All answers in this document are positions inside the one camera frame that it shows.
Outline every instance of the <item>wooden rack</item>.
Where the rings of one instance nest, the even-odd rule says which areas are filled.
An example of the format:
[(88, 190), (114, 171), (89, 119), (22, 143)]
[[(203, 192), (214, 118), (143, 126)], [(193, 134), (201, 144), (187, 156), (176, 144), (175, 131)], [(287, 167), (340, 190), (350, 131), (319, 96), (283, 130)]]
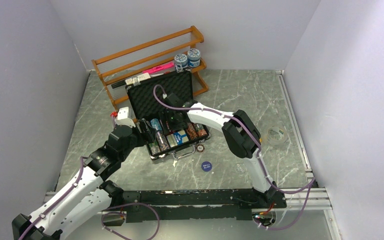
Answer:
[[(114, 67), (114, 68), (107, 70), (105, 72), (101, 72), (101, 70), (99, 68), (100, 65), (107, 63), (109, 61), (118, 59), (118, 58), (123, 57), (123, 56), (127, 56), (128, 54), (132, 54), (136, 51), (149, 48), (151, 46), (163, 43), (165, 41), (169, 41), (171, 39), (174, 39), (174, 38), (180, 37), (182, 35), (186, 35), (186, 34), (191, 34), (191, 40), (189, 40), (188, 42), (176, 43), (174, 46), (172, 46), (169, 49), (158, 51), (155, 54), (143, 57), (139, 60), (135, 60), (133, 62), (130, 62), (128, 64), (125, 64), (125, 65), (122, 65), (119, 67)], [(180, 51), (184, 48), (196, 48), (197, 43), (203, 43), (203, 42), (204, 42), (204, 36), (201, 34), (201, 32), (195, 26), (191, 26), (190, 28), (172, 33), (170, 35), (160, 37), (158, 39), (134, 46), (134, 47), (129, 48), (129, 49), (125, 49), (123, 51), (119, 51), (117, 53), (114, 53), (114, 54), (111, 54), (111, 55), (108, 55), (108, 56), (105, 56), (105, 57), (102, 57), (102, 58), (99, 58), (96, 60), (92, 60), (92, 63), (93, 63), (93, 66), (95, 67), (97, 75), (99, 76), (99, 79), (101, 80), (103, 86), (105, 87), (106, 93), (108, 94), (112, 105), (114, 106), (114, 108), (116, 110), (118, 110), (117, 105), (128, 100), (129, 97), (127, 95), (125, 95), (123, 97), (114, 98), (112, 96), (111, 92), (109, 91), (109, 87), (111, 88), (111, 86), (109, 86), (109, 85), (112, 85), (112, 84), (120, 82), (120, 81), (124, 81), (125, 79), (128, 79), (132, 76), (141, 74), (142, 71), (144, 71), (144, 70), (147, 70), (147, 69), (168, 63), (170, 61), (173, 61), (174, 54), (172, 56), (166, 58), (166, 59), (160, 60), (158, 62), (154, 62), (152, 64), (149, 64), (149, 65), (141, 67), (139, 69), (130, 71), (128, 73), (125, 73), (123, 75), (117, 76), (117, 77), (112, 78), (112, 79), (109, 79), (107, 81), (104, 80), (105, 78), (113, 76), (114, 74), (117, 74), (121, 71), (128, 70), (128, 69), (133, 68), (135, 66), (138, 66), (138, 65), (147, 63), (149, 61), (155, 60), (157, 58), (160, 58), (160, 57), (163, 57), (166, 55), (170, 55), (170, 54), (172, 54), (176, 51)], [(195, 91), (193, 93), (193, 96), (197, 96), (197, 95), (205, 93), (206, 91), (209, 90), (207, 83), (203, 80), (203, 78), (199, 74), (199, 71), (205, 69), (206, 67), (207, 67), (207, 64), (204, 61), (204, 59), (201, 57), (200, 65), (191, 69), (191, 73), (195, 76), (195, 78), (197, 79), (197, 81), (199, 82), (199, 84), (202, 87), (200, 90)]]

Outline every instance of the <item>gray wall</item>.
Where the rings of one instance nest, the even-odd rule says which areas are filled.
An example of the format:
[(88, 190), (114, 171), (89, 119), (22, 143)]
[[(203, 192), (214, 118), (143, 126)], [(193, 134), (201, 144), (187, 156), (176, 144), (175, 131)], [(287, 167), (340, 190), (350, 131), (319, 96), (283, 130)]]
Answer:
[(0, 0), (0, 240), (55, 186), (87, 76), (49, 1)]
[(91, 60), (195, 25), (209, 69), (285, 69), (320, 0), (51, 0)]
[(285, 80), (344, 239), (384, 239), (384, 1), (322, 0)]

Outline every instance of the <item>blue disc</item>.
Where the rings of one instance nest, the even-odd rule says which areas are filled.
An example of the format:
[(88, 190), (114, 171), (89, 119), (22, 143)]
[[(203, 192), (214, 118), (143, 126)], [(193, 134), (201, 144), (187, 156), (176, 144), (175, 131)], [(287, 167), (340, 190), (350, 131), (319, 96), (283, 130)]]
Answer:
[(201, 168), (204, 172), (209, 172), (213, 168), (213, 165), (209, 161), (205, 161), (201, 164)]

